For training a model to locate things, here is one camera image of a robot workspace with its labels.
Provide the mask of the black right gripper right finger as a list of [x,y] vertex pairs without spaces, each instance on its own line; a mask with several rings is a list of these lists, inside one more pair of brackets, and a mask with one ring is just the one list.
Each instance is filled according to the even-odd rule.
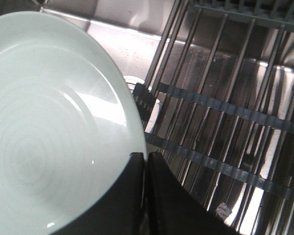
[[161,153],[147,163],[147,205],[151,235],[237,235],[207,212],[177,181]]

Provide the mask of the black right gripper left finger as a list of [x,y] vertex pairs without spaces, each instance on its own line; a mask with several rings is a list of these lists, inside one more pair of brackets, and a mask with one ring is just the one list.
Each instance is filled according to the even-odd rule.
[[55,235],[137,235],[144,214],[144,154],[129,155],[110,189],[86,212]]

